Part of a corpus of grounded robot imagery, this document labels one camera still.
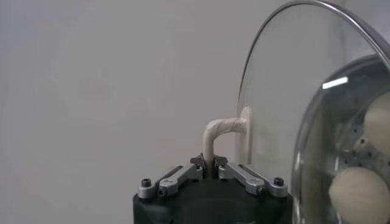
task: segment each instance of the metal bracket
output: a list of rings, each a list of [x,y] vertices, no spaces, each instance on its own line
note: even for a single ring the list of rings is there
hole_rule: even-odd
[[[175,166],[168,169],[157,181],[154,183],[151,182],[150,179],[143,179],[141,185],[138,187],[138,197],[140,199],[150,199],[156,196],[157,189],[159,183],[162,179],[170,177],[178,170],[180,170],[183,166]]]
[[[162,179],[158,187],[159,196],[168,197],[176,194],[179,186],[189,179],[203,179],[203,168],[195,164],[187,164],[172,176]]]
[[[279,177],[275,177],[274,181],[269,181],[266,177],[259,174],[253,165],[245,165],[243,166],[243,169],[248,171],[250,174],[252,174],[255,177],[258,177],[262,179],[266,183],[266,189],[269,191],[269,193],[272,196],[278,197],[278,198],[284,198],[288,195],[288,187],[283,181],[283,179]]]
[[[245,190],[257,195],[266,189],[272,196],[284,198],[288,195],[287,185],[284,184],[283,179],[275,178],[271,183],[267,178],[257,173],[252,165],[237,165],[234,163],[227,163],[224,166],[219,166],[219,178],[229,179],[235,178],[245,186]]]
[[[264,189],[265,184],[262,179],[252,176],[235,163],[227,163],[219,166],[218,169],[220,179],[235,178],[245,186],[245,190],[250,194],[257,195]]]

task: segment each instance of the black screw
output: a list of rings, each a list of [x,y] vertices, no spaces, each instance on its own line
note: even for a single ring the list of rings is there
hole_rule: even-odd
[[[285,185],[285,181],[280,177],[275,177],[274,178],[274,185],[281,187],[281,186]]]
[[[141,181],[142,187],[150,187],[152,185],[152,181],[149,178],[145,178]]]

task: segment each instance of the clear glass lid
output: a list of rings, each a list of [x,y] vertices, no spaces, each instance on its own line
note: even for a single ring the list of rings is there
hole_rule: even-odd
[[[238,111],[251,107],[252,164],[266,176],[289,183],[296,223],[387,222],[388,49],[387,42],[356,16],[319,1],[280,7],[258,32]],[[238,139],[239,163],[242,145]],[[343,181],[350,168],[357,171],[352,169],[354,181],[348,185]],[[372,175],[364,179],[365,173]],[[378,181],[371,191],[379,187],[379,193],[355,187],[370,178],[374,185]],[[358,192],[343,199],[339,195],[347,195],[344,189]],[[379,203],[375,197],[384,200]]]

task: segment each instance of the white bent tube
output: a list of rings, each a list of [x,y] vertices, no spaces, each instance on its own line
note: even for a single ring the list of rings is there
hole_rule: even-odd
[[[211,121],[206,125],[203,133],[203,157],[206,165],[206,178],[212,178],[213,176],[213,163],[214,163],[214,140],[229,132],[246,133],[249,135],[251,131],[250,126],[250,109],[245,107],[241,113],[242,117],[218,119]]]

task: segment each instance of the white ball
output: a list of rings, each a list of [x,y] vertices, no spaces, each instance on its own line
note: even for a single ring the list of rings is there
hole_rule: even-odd
[[[390,92],[375,99],[364,118],[364,134],[385,155],[390,155]]]
[[[329,189],[340,216],[351,224],[386,224],[390,215],[390,193],[375,172],[351,167],[340,172]]]

